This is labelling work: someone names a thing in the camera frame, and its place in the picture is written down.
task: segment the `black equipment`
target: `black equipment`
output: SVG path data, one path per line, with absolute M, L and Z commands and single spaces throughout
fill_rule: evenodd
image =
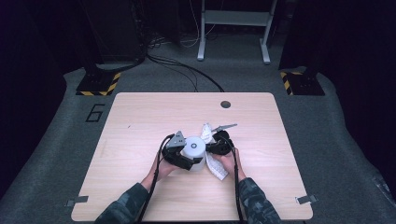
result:
M 185 170 L 190 170 L 194 164 L 200 163 L 201 158 L 187 158 L 181 155 L 181 150 L 186 146 L 186 141 L 184 139 L 181 131 L 178 131 L 171 140 L 163 147 L 162 154 L 163 158 L 175 166 L 178 166 Z
M 219 131 L 213 134 L 213 138 L 216 140 L 216 143 L 206 144 L 207 152 L 223 156 L 227 155 L 233 148 L 233 141 L 226 131 Z

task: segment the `table top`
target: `table top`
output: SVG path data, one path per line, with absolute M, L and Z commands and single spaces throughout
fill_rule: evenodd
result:
M 229 108 L 220 104 L 227 101 Z M 200 136 L 205 123 L 227 129 L 247 176 L 265 192 L 283 220 L 313 216 L 276 101 L 265 92 L 123 92 L 111 107 L 76 203 L 75 221 L 95 220 L 147 175 L 162 140 L 182 131 Z M 237 220 L 233 179 L 209 169 L 176 170 L 157 183 L 144 221 Z

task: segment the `forearm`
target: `forearm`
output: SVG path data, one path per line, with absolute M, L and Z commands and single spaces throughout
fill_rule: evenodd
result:
M 136 183 L 111 203 L 95 223 L 134 223 L 148 195 L 146 188 Z
M 280 217 L 264 192 L 251 178 L 239 182 L 239 192 L 247 223 L 281 223 Z
M 154 174 L 149 173 L 143 180 L 140 182 L 140 184 L 145 188 L 148 192 L 151 189 L 152 181 L 154 179 Z
M 246 177 L 244 171 L 242 169 L 239 169 L 238 170 L 238 183 L 240 183 L 241 181 L 243 181 L 246 178 L 247 177 Z

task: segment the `black cable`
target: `black cable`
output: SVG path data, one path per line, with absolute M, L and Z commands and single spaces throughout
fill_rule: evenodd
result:
M 177 71 L 176 69 L 174 69 L 174 68 L 171 68 L 171 67 L 169 67 L 169 66 L 167 66 L 167 65 L 170 65 L 170 64 L 167 64 L 167 63 L 162 63 L 162 62 L 158 62 L 158 61 L 156 61 L 154 58 L 151 58 L 151 57 L 148 57 L 148 59 L 149 60 L 151 60 L 152 62 L 154 62 L 154 63 L 157 63 L 157 64 L 159 64 L 159 65 L 161 65 L 161 66 L 163 66 L 163 67 L 165 67 L 165 68 L 167 68 L 167 69 L 170 69 L 170 70 L 173 70 L 173 71 L 175 71 L 175 72 L 177 72 L 177 73 L 180 73 L 182 76 L 184 76 L 184 77 L 186 77 L 191 83 L 192 83 L 192 86 L 194 87 L 194 91 L 195 92 L 198 92 L 198 79 L 197 79 L 197 76 L 191 71 L 191 73 L 195 76 L 195 83 L 192 81 L 192 79 L 190 78 L 190 77 L 188 77 L 186 74 L 184 74 L 184 73 L 182 73 L 182 72 L 180 72 L 180 71 Z
M 139 59 L 137 59 L 135 61 L 135 63 L 130 64 L 130 65 L 126 65 L 126 66 L 119 67 L 119 68 L 114 68 L 114 69 L 101 69 L 101 70 L 108 71 L 108 72 L 114 72 L 114 73 L 120 73 L 120 72 L 123 72 L 123 71 L 126 71 L 128 69 L 131 69 L 131 68 L 134 68 L 134 67 L 138 66 L 143 61 L 145 61 L 144 58 L 139 58 Z
M 219 85 L 219 83 L 217 83 L 212 77 L 208 76 L 207 74 L 205 74 L 204 72 L 201 72 L 200 70 L 198 70 L 196 68 L 193 68 L 189 65 L 186 65 L 186 64 L 181 63 L 174 59 L 160 58 L 159 56 L 149 55 L 149 54 L 147 54 L 147 57 L 149 60 L 160 61 L 166 65 L 180 66 L 180 67 L 185 67 L 187 69 L 190 69 L 191 71 L 196 72 L 196 73 L 202 75 L 203 77 L 206 77 L 208 80 L 210 80 L 213 84 L 215 84 L 219 88 L 219 91 L 224 92 L 224 89 Z
M 147 207 L 149 205 L 149 200 L 151 199 L 152 193 L 154 192 L 155 185 L 157 183 L 158 173 L 160 172 L 160 162 L 162 161 L 162 160 L 160 160 L 160 157 L 161 157 L 161 151 L 163 149 L 163 144 L 165 143 L 166 140 L 168 140 L 168 139 L 170 140 L 173 136 L 174 136 L 174 134 L 169 134 L 168 136 L 166 136 L 163 139 L 163 142 L 160 145 L 160 149 L 158 149 L 158 152 L 157 152 L 157 166 L 156 166 L 156 169 L 155 169 L 155 172 L 154 172 L 154 177 L 152 179 L 151 188 L 149 190 L 148 197 L 147 197 L 147 199 L 145 201 L 145 204 L 143 205 L 142 211 L 140 212 L 140 216 L 139 216 L 139 218 L 138 218 L 136 223 L 141 223 L 142 222 L 143 216 L 145 215 L 146 209 L 147 209 Z
M 220 136 L 222 140 L 224 140 L 230 147 L 231 147 L 231 152 L 233 153 L 233 162 L 235 163 L 235 166 L 233 168 L 234 174 L 235 174 L 235 202 L 236 202 L 236 210 L 238 211 L 238 216 L 239 216 L 239 223 L 243 224 L 244 223 L 244 217 L 242 216 L 242 210 L 241 210 L 241 203 L 239 202 L 239 177 L 238 177 L 238 162 L 236 161 L 236 153 L 235 153 L 235 147 L 233 144 L 231 144 L 226 138 Z

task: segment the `white shelf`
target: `white shelf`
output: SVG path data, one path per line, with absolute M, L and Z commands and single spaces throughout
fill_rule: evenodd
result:
M 268 12 L 205 11 L 205 24 L 266 26 Z

